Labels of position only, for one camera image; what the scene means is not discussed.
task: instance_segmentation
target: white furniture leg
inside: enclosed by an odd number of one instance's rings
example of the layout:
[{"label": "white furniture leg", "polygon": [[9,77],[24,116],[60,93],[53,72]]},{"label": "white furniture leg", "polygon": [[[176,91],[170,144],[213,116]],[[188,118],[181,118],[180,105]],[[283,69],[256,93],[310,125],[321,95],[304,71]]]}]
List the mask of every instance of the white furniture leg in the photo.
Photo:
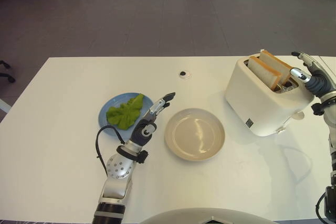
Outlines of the white furniture leg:
[{"label": "white furniture leg", "polygon": [[0,110],[3,110],[6,113],[8,113],[10,109],[11,109],[11,106],[9,106],[5,101],[0,99]]}]

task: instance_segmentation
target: lettuce leaf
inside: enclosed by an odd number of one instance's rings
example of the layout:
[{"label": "lettuce leaf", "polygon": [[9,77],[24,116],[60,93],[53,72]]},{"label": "lettuce leaf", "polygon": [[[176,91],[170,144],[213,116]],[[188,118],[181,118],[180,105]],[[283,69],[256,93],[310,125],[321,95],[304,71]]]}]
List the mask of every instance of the lettuce leaf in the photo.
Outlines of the lettuce leaf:
[{"label": "lettuce leaf", "polygon": [[140,116],[142,104],[143,94],[138,94],[127,103],[122,103],[119,108],[110,107],[106,112],[107,121],[121,130],[127,130]]}]

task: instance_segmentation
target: toaster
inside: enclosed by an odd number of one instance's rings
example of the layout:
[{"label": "toaster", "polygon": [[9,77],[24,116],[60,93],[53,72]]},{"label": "toaster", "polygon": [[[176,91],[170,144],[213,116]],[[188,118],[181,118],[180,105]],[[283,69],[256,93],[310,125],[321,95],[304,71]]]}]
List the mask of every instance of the toaster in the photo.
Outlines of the toaster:
[{"label": "toaster", "polygon": [[227,102],[245,127],[267,136],[283,131],[291,119],[303,119],[302,110],[314,99],[304,83],[291,77],[272,91],[247,67],[248,60],[245,57],[236,62],[225,91]]}]

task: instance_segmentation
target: white plate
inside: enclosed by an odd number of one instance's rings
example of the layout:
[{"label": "white plate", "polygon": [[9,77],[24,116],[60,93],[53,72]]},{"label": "white plate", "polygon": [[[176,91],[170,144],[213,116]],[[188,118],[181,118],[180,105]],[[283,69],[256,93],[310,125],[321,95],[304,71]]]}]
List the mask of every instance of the white plate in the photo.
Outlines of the white plate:
[{"label": "white plate", "polygon": [[202,161],[214,156],[224,144],[224,128],[218,118],[202,109],[186,109],[168,122],[164,139],[180,158]]}]

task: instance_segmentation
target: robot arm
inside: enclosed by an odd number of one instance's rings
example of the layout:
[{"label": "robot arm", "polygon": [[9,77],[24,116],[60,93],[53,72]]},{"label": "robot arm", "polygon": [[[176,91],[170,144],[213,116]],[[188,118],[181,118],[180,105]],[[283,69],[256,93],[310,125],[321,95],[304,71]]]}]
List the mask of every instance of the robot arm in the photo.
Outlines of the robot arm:
[{"label": "robot arm", "polygon": [[310,74],[301,69],[293,68],[290,73],[305,83],[306,88],[320,98],[321,103],[312,106],[314,115],[323,115],[324,121],[329,127],[329,146],[332,161],[331,186],[325,190],[324,214],[332,222],[336,223],[336,83],[331,79],[324,68],[308,54],[293,52],[303,60]]},{"label": "robot arm", "polygon": [[152,138],[156,130],[156,116],[167,108],[175,93],[159,99],[135,126],[131,138],[117,148],[117,153],[109,158],[106,165],[107,180],[94,213],[93,224],[121,223],[125,212],[128,193],[132,186],[132,172],[137,163],[144,163],[148,152],[142,147]]}]

